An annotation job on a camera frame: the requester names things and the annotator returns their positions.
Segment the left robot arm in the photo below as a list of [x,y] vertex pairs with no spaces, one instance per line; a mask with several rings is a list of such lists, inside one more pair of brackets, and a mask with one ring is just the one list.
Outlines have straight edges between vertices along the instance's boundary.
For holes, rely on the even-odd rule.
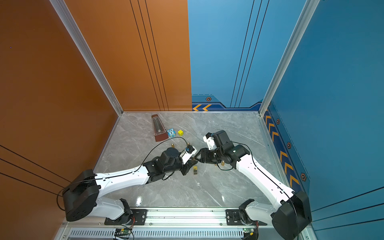
[[112,200],[107,194],[132,186],[165,181],[177,171],[186,175],[195,164],[197,150],[189,145],[182,152],[168,148],[159,157],[142,165],[118,172],[96,174],[83,171],[62,191],[66,220],[75,222],[87,216],[105,217],[117,224],[125,224],[133,215],[125,199]]

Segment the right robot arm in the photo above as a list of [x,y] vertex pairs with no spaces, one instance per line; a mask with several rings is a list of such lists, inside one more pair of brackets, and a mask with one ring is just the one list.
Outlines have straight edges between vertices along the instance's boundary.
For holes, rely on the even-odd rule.
[[295,191],[276,179],[254,158],[248,145],[233,142],[224,130],[207,133],[203,137],[206,148],[195,155],[205,164],[225,163],[245,175],[270,201],[272,207],[262,210],[251,205],[251,200],[239,207],[243,220],[261,221],[272,225],[285,240],[295,240],[312,222],[308,195]]

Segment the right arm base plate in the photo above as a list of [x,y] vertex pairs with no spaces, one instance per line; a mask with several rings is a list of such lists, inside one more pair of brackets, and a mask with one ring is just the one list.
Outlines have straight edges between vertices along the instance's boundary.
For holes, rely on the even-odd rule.
[[240,209],[226,210],[226,221],[228,226],[267,226],[264,222],[251,220],[245,210]]

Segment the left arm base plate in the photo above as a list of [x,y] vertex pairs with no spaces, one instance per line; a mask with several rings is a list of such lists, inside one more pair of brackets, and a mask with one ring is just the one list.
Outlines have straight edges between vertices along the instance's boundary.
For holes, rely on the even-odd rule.
[[129,225],[129,226],[143,226],[147,218],[147,209],[133,209],[129,213],[122,214],[116,220],[106,218],[104,224],[106,226],[112,225]]

